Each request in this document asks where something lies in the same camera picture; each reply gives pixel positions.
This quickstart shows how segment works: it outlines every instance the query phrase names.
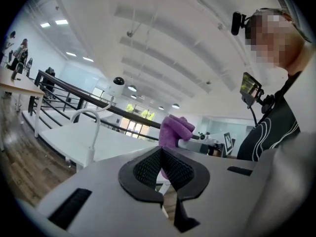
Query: ceiling light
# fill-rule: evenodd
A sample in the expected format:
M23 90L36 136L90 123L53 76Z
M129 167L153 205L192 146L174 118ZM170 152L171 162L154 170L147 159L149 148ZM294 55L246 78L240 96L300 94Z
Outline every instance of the ceiling light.
M49 27L50 24L49 24L49 23L44 23L44 24L41 24L40 26L42 26L43 28L45 28L45 27Z
M76 56L74 53L69 53L69 52L66 52L66 53L71 56Z
M57 25L67 25L68 24L68 21L66 19L56 20L55 22Z
M172 107L175 108L175 109L179 109L180 108L180 106L178 104L173 104Z
M129 87L127 87L129 90L136 92L137 89L134 85L130 85Z
M93 60L91 60L91 59L89 59L89 58L86 58L86 57L83 57L83 59L85 59L85 60L87 60L87 61L92 61L92 62L93 62Z

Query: black railing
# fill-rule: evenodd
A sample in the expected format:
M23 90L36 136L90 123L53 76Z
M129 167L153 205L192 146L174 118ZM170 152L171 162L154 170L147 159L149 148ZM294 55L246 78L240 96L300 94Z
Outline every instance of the black railing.
M54 85L50 85L50 84L47 84L47 83L43 83L41 82L41 79L42 78L46 78L48 79L49 81L51 81L52 83L54 83ZM58 124L59 126L62 126L62 124L60 122L58 122L56 119L54 119L47 111L45 111L45 108L51 108L53 109L54 111L56 111L57 113L59 113L60 115L62 115L63 117L67 118L67 119L70 119L71 117L67 116L64 111L65 109L74 109L74 110L79 110L79 109L82 109L83 108L83 103L84 101L86 101L87 103L91 103L97 107L100 107L100 108L104 108L108 105L108 103L105 103L101 100L98 100L94 97L92 97L91 93L87 92L87 91L84 91L82 89L79 89L73 85L70 85L64 81L61 81L55 77L52 77L51 75L43 72L43 71L39 71L35 81L34 81L34 84L36 86L40 86L40 88L45 92L45 97L43 99L43 105L41 106L41 111L47 115L52 121L54 121L56 124ZM62 90L64 92L67 92L68 95L65 96L65 95L60 95L58 94L57 92L53 92L54 89L58 89L58 90ZM77 103L69 103L67 102L67 100L69 99L76 99L78 102ZM54 106L52 103L61 103L61 106ZM29 102L29 108L28 108L28 112L30 113L30 115L32 116L33 112L36 113L36 111L34 110L34 106L37 106L37 102L36 102L36 98L35 97L30 97L30 102ZM154 127L154 128L157 128L157 129L160 129L160 124L157 123L157 122L154 122L154 121L151 121L151 120L148 120L148 119L145 119L143 117L140 117L138 115L135 115L135 114L132 114L132 113L129 113L129 112L126 112L122 109L119 109L113 105L111 105L108 109L108 111L114 113L114 114L117 114L117 115L120 115L126 119L130 119L131 121L135 121L137 123L140 123L140 124L143 124L143 125L146 125L146 126L150 126L150 127ZM95 119L96 120L96 117L88 114L88 113L83 113L83 115L86 115L92 119ZM42 117L40 117L40 120L47 126L49 127L50 129L52 128L51 125L49 125L47 122L44 121L44 119ZM74 122L78 122L79 120L79 115L76 117L76 119L74 120ZM135 134L135 135L138 135L138 136L142 136L144 138L148 138L150 140L158 140L158 138L154 138L154 137L151 137L151 136L148 136L148 135L145 135L145 134L141 134L141 133L138 133L138 132L135 132L135 131L130 131L126 128L123 128L123 127L120 127L116 124L113 124L113 123L110 123L110 122L107 122L103 119L100 120L101 123L105 124L105 125L108 125L108 126L111 126L113 127L113 129L119 129L121 131L124 131L124 132L129 132L131 134Z

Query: white ceiling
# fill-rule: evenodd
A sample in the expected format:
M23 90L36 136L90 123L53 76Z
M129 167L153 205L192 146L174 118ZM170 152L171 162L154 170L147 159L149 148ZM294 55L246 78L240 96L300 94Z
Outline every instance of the white ceiling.
M235 118L251 117L239 94L244 72L268 93L284 81L282 71L253 63L242 31L238 37L230 33L234 11L250 15L262 7L280 5L277 0L29 1L38 24L68 20L69 25L42 29L61 53L75 53L67 58L88 65L82 57L90 57L108 79L122 76L136 85L138 95L155 101L153 107L179 103L181 113ZM129 38L126 33L135 30Z

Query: black mesh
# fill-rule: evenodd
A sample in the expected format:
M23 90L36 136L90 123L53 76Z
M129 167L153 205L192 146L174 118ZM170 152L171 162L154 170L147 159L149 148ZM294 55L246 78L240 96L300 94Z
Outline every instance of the black mesh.
M145 158L134 167L135 178L152 189L156 188L157 176L161 170L160 156L161 150Z
M165 151L161 157L162 168L176 191L194 178L194 170L191 166Z

